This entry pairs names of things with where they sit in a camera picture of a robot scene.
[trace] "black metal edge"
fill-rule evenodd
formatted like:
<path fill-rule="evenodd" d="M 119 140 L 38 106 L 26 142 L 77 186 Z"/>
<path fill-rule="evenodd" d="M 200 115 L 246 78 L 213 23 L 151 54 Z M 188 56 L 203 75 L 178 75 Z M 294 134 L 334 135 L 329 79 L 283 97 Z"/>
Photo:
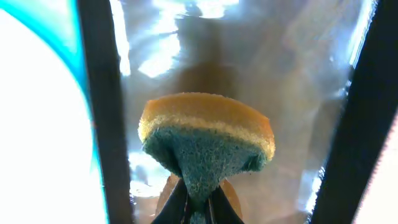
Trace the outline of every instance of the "black metal edge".
<path fill-rule="evenodd" d="M 331 146 L 311 224 L 353 221 L 398 106 L 397 58 L 398 1 L 379 1 Z"/>
<path fill-rule="evenodd" d="M 109 0 L 77 0 L 110 224 L 130 224 L 129 163 Z"/>

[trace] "sponge top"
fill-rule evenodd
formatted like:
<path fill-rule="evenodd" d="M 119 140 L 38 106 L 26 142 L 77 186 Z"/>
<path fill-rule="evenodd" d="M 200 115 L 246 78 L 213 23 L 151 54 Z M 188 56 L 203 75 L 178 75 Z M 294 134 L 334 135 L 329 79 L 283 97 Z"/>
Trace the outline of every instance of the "sponge top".
<path fill-rule="evenodd" d="M 139 123 L 140 140 L 144 142 L 153 130 L 170 125 L 215 129 L 259 146 L 267 161 L 274 156 L 274 134 L 268 118 L 231 98 L 207 93 L 179 93 L 150 100 Z"/>

